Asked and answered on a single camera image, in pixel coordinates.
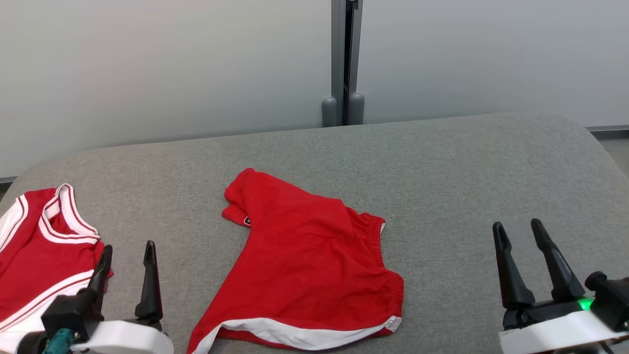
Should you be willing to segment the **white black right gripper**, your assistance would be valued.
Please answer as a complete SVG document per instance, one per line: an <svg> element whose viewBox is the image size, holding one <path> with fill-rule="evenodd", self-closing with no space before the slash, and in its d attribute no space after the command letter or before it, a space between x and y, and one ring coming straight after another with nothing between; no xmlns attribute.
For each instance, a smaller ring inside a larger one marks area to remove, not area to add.
<svg viewBox="0 0 629 354"><path fill-rule="evenodd" d="M532 219L536 245L544 255L554 301L535 303L512 257L512 244L501 222L492 225L505 330L504 354L612 354L628 340L628 305L584 296L585 290L540 219Z"/></svg>

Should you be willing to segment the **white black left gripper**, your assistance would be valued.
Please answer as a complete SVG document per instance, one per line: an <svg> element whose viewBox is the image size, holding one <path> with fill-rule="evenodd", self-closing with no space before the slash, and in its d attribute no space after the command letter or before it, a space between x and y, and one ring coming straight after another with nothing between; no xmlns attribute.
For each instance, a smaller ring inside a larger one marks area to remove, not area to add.
<svg viewBox="0 0 629 354"><path fill-rule="evenodd" d="M104 246L99 262L93 271L87 292L92 308L101 312L103 296L112 270L113 247ZM140 302L135 316L139 324L129 321L101 322L85 343L75 343L73 354L172 354L171 339L158 329L146 325L160 325L163 307L160 294L159 267L155 242L148 240L143 257L144 278Z"/></svg>

